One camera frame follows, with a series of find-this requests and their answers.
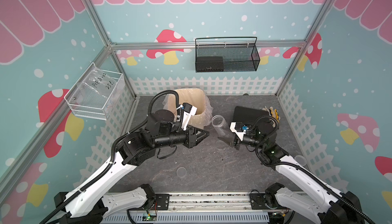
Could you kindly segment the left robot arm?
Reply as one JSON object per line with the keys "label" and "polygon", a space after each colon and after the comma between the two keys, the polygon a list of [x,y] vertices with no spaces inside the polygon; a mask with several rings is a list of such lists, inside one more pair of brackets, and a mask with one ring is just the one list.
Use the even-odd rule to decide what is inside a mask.
{"label": "left robot arm", "polygon": [[55,196],[56,209],[45,217],[43,224],[99,224],[124,209],[149,210],[156,201],[152,187],[143,184],[135,190],[108,195],[107,192],[123,176],[146,160],[158,156],[161,148],[177,149],[197,146],[209,132],[189,124],[197,107],[180,103],[175,90],[155,95],[149,103],[146,119],[134,129],[117,138],[108,160],[86,181],[70,192]]}

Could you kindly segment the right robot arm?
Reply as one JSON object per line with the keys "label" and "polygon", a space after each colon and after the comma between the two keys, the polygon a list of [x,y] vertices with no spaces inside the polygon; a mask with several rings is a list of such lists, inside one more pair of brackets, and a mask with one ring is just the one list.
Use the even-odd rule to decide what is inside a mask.
{"label": "right robot arm", "polygon": [[363,213],[359,198],[351,192],[343,193],[320,180],[300,165],[293,156],[270,140],[279,129],[279,120],[264,115],[252,125],[232,122],[233,139],[220,140],[231,147],[244,144],[251,146],[261,164],[284,175],[306,195],[299,195],[275,183],[265,190],[264,201],[270,209],[286,207],[315,224],[372,224],[373,220]]}

